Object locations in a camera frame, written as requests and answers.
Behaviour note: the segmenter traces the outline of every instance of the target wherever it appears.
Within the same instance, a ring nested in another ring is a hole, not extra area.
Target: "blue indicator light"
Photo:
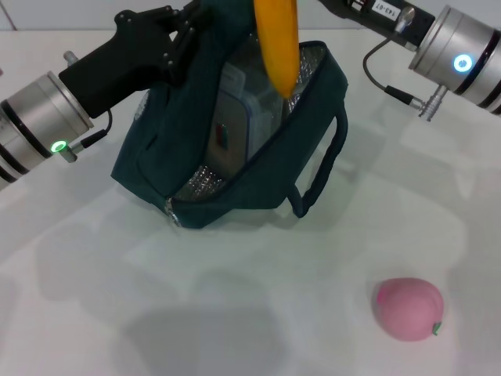
[[[468,55],[459,55],[454,59],[454,69],[466,73],[473,67],[473,60]]]

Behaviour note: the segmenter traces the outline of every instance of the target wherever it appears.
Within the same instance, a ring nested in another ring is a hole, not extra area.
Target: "bag handle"
[[[344,106],[336,115],[336,119],[336,134],[334,135],[332,142],[327,149],[326,155],[320,164],[312,186],[306,191],[303,197],[301,197],[297,187],[293,186],[292,191],[287,196],[290,204],[292,205],[292,211],[298,218],[303,218],[307,215],[310,208],[319,199],[320,194],[326,187],[327,181],[329,180],[329,175],[334,166],[334,162],[343,148],[344,141],[346,141],[346,136],[348,134],[348,117]]]

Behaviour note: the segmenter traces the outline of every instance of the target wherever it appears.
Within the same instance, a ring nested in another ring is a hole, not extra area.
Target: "yellow banana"
[[[299,75],[296,0],[254,0],[254,11],[269,79],[289,98]]]

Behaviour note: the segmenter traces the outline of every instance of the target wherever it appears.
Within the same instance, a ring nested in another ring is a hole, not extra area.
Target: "dark green lunch bag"
[[[158,83],[140,106],[112,176],[175,220],[199,229],[233,209],[301,218],[317,201],[348,131],[348,82],[322,42],[301,44],[297,89],[281,99],[265,74],[251,0],[202,0],[211,26],[179,87]],[[312,187],[295,182],[337,119]]]

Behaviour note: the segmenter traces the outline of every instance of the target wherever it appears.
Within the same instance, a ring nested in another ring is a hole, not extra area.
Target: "white table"
[[[0,98],[111,35],[1,33]],[[363,75],[380,40],[369,31],[301,39],[327,42],[350,82],[348,141],[310,214],[298,222],[285,204],[174,228],[109,177],[133,95],[77,164],[53,158],[0,193],[0,374],[499,374],[501,119],[449,95],[421,121]],[[388,46],[370,65],[427,99],[434,86],[406,70],[411,59]],[[441,289],[438,337],[402,344],[378,327],[370,296],[392,277]]]

